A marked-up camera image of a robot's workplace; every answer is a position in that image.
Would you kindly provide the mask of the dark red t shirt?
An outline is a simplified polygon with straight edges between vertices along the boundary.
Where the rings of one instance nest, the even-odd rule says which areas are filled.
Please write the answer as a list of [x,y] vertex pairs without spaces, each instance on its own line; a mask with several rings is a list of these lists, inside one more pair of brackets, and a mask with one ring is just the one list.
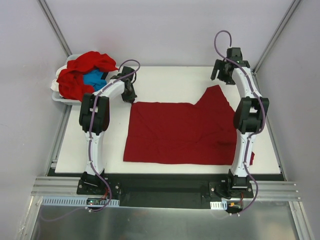
[[132,104],[125,162],[231,165],[237,132],[234,110],[220,86],[208,87],[195,104]]

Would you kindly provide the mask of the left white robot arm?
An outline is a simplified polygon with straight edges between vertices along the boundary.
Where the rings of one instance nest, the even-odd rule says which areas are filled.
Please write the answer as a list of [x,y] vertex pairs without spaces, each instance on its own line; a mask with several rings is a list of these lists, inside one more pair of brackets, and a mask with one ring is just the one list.
[[122,72],[110,78],[102,89],[84,94],[80,106],[79,124],[85,134],[87,163],[80,180],[96,195],[103,193],[106,182],[103,161],[103,138],[110,124],[110,100],[121,96],[125,103],[133,104],[137,95],[134,82],[137,71],[124,66]]

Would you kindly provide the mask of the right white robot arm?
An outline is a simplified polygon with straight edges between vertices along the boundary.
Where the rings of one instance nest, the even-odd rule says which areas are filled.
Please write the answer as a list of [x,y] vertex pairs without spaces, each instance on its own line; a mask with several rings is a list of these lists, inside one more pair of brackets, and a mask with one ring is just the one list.
[[226,183],[222,186],[232,198],[250,187],[249,166],[253,144],[266,122],[270,101],[262,97],[256,88],[250,64],[243,60],[239,47],[230,47],[223,60],[215,61],[211,80],[219,79],[227,85],[236,85],[240,101],[233,117],[236,129],[236,149],[233,163],[228,171]]

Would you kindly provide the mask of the blue t shirt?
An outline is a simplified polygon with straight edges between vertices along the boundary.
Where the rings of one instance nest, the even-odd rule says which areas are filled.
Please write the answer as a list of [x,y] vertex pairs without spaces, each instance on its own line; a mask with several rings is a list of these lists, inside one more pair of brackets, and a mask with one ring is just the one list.
[[106,78],[108,74],[108,72],[102,72],[99,69],[94,69],[83,76],[83,82],[85,85],[92,86],[96,92],[107,84]]

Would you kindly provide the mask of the bright red t shirt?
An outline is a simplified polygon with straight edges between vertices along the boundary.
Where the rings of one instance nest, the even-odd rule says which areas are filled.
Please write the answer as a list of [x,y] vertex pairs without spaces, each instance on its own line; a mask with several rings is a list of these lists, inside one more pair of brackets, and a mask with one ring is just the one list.
[[67,63],[57,78],[60,95],[65,99],[82,101],[84,94],[94,93],[94,87],[85,84],[84,75],[98,69],[101,72],[113,72],[118,68],[116,61],[106,53],[89,51]]

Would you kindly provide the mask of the grey laundry basket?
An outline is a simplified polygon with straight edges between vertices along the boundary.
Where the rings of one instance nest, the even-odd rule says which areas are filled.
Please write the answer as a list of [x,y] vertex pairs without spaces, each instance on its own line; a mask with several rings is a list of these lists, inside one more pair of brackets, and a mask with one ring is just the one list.
[[[76,58],[78,58],[80,55],[71,55],[65,62],[64,65],[67,65],[68,61],[71,61],[71,60],[75,60]],[[52,98],[55,100],[55,101],[58,101],[58,102],[62,102],[62,103],[65,103],[65,104],[72,104],[73,102],[79,102],[79,100],[71,100],[71,99],[66,99],[64,97],[62,97],[62,95],[60,95],[59,92],[56,92],[56,91],[52,91]]]

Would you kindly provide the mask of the white t shirt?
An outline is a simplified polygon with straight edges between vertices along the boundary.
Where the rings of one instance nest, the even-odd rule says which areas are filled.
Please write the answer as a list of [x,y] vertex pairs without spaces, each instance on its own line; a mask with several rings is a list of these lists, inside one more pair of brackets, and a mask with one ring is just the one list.
[[61,73],[62,70],[66,69],[67,68],[67,65],[64,65],[62,67],[60,67],[56,73],[55,73],[55,78],[52,80],[52,83],[51,83],[51,86],[50,86],[50,89],[54,92],[59,92],[59,83],[57,82],[58,80],[58,77]]

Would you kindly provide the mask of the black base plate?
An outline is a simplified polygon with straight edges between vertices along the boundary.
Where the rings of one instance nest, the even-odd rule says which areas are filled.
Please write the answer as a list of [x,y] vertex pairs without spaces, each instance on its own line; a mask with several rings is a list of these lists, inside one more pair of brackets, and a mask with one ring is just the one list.
[[208,209],[211,202],[222,199],[252,199],[248,178],[236,180],[227,174],[104,174],[83,173],[78,195],[102,196],[118,200],[122,207]]

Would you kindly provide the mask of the aluminium rail frame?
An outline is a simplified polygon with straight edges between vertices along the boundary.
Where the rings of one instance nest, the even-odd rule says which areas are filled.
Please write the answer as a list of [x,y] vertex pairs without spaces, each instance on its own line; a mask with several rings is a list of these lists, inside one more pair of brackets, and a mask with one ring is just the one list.
[[[32,196],[76,196],[79,177],[38,176]],[[290,181],[258,181],[258,201],[301,202],[297,185]]]

